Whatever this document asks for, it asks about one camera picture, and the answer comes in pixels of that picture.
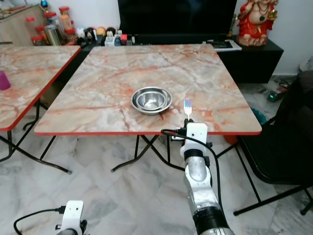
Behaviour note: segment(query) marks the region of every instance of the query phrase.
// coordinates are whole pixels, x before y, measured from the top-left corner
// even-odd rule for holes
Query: red statue
[[[267,30],[272,30],[278,0],[248,0],[240,8],[238,42],[244,46],[262,46],[268,42]]]

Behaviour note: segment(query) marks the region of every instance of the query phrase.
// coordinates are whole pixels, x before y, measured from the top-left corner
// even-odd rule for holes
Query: stainless steel bowl
[[[147,93],[153,93],[154,95],[156,93],[160,93],[161,95],[164,96],[165,98],[165,102],[163,103],[163,105],[161,105],[158,109],[155,110],[145,110],[145,106],[144,104],[147,102],[144,102],[144,97],[147,96]],[[136,91],[131,99],[131,104],[132,106],[137,109],[139,112],[143,113],[143,114],[147,114],[147,115],[157,115],[161,112],[163,112],[164,110],[168,109],[170,107],[170,105],[173,102],[173,96],[171,93],[169,93],[169,91],[159,88],[159,87],[145,87],[142,88],[138,91]]]
[[[165,103],[165,96],[161,92],[145,92],[136,99],[136,104],[144,110],[153,111],[160,109]]]

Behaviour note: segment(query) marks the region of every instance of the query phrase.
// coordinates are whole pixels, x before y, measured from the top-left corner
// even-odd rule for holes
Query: black cable
[[[224,214],[224,210],[223,210],[223,206],[222,206],[222,196],[221,196],[220,166],[219,166],[219,161],[217,159],[216,153],[214,152],[214,150],[208,144],[203,143],[203,142],[201,142],[199,140],[196,140],[194,138],[191,138],[191,137],[187,137],[187,136],[176,134],[176,132],[177,132],[176,130],[170,130],[170,129],[163,129],[163,130],[161,130],[161,133],[164,134],[164,135],[179,137],[179,138],[183,138],[183,139],[187,139],[187,140],[191,140],[191,141],[197,142],[197,143],[203,145],[204,147],[206,147],[213,154],[213,157],[214,157],[214,160],[215,160],[215,163],[216,163],[218,199],[219,199],[219,204],[220,204],[220,207],[221,207],[221,211]]]
[[[48,210],[43,210],[43,211],[39,211],[39,212],[35,212],[35,213],[32,213],[32,214],[28,214],[28,215],[25,215],[25,216],[23,216],[22,218],[19,218],[19,219],[17,219],[15,222],[14,222],[14,224],[13,224],[13,227],[14,227],[14,230],[15,230],[15,232],[18,234],[18,235],[23,235],[19,230],[18,230],[18,228],[17,228],[17,226],[16,226],[16,224],[19,222],[19,221],[21,221],[21,220],[23,220],[23,219],[26,219],[26,218],[28,218],[28,217],[31,217],[31,216],[33,216],[33,215],[36,215],[36,214],[39,214],[39,213],[43,213],[43,212],[59,212],[59,214],[64,214],[64,211],[65,211],[65,206],[61,206],[60,208],[55,208],[55,209],[48,209]]]

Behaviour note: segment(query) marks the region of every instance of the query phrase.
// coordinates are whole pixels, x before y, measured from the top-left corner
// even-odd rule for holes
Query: black chair
[[[240,144],[253,173],[269,184],[296,185],[295,188],[262,201],[238,151]],[[313,206],[307,188],[313,186],[313,71],[303,72],[291,85],[277,114],[262,126],[258,136],[238,136],[235,148],[249,178],[258,203],[235,211],[239,215],[304,190]]]

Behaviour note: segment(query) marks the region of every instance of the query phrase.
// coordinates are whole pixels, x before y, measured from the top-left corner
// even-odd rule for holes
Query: fork
[[[185,111],[185,114],[188,115],[188,121],[189,121],[189,117],[192,113],[192,103],[191,103],[191,99],[189,98],[185,98],[184,99],[184,111]]]

